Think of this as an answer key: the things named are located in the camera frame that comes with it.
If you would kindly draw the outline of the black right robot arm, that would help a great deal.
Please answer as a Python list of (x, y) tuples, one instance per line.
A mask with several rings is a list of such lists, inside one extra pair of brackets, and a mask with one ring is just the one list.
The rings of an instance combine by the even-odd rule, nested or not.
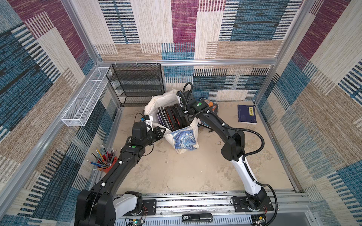
[[(217, 115), (217, 106), (209, 100), (196, 100), (190, 91), (179, 91), (177, 96), (180, 99), (182, 112), (188, 119), (197, 118), (206, 123), (223, 141), (221, 154), (234, 165), (241, 178), (245, 188), (248, 209), (250, 211), (264, 210), (268, 198), (264, 187), (267, 185), (257, 181), (246, 159), (247, 156), (262, 151), (265, 146), (264, 138), (253, 130), (229, 126)], [(257, 150), (245, 152), (245, 132), (250, 132), (260, 138), (261, 146)]]

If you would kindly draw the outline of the clear ping pong set case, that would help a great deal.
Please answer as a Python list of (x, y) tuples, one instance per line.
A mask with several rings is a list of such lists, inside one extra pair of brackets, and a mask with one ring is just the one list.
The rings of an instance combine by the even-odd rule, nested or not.
[[(207, 106), (207, 107), (210, 107), (211, 110), (212, 110), (214, 113), (218, 114), (219, 105), (218, 105), (217, 103), (212, 102), (212, 101), (210, 101), (210, 100), (208, 100), (208, 99), (206, 99), (206, 98), (201, 98), (200, 100), (201, 100), (201, 102), (205, 102), (205, 103), (206, 103), (206, 106)], [(212, 130), (205, 122), (203, 122), (203, 121), (199, 121), (198, 126), (199, 126), (199, 127), (205, 127), (205, 128), (207, 128), (207, 129), (209, 129), (209, 133), (213, 132), (213, 130)]]

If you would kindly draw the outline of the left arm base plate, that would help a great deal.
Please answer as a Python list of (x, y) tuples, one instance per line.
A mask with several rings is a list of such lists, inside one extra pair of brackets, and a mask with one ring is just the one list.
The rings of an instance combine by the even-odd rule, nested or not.
[(124, 216), (154, 216), (156, 214), (156, 199), (142, 200), (136, 203), (135, 209), (127, 212)]

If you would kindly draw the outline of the canvas tote bag starry print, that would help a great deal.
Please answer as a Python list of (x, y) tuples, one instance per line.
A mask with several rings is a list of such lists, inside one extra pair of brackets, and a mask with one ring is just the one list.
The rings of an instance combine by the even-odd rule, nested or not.
[(198, 119), (188, 122), (179, 116), (177, 107), (180, 98), (172, 89), (162, 95), (154, 96), (144, 108), (144, 114), (153, 117), (152, 125), (165, 128), (164, 138), (178, 153), (199, 149)]

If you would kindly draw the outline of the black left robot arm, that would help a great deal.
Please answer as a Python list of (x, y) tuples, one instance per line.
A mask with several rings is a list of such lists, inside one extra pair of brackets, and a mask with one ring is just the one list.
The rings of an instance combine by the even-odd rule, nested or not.
[(78, 195), (75, 209), (75, 226), (113, 226), (118, 219), (113, 203), (115, 194), (127, 174), (140, 161), (146, 146), (161, 140), (166, 132), (159, 126), (147, 130), (139, 121), (133, 124), (132, 136), (121, 149), (121, 154), (111, 170), (89, 190)]

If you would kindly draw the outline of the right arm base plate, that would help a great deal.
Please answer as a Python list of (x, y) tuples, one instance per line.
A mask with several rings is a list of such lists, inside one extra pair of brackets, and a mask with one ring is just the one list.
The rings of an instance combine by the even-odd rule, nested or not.
[(273, 212), (274, 206), (271, 202), (270, 197), (264, 199), (261, 204), (256, 206), (256, 209), (253, 209), (248, 201), (246, 196), (232, 196), (230, 198), (230, 203), (234, 207), (235, 212)]

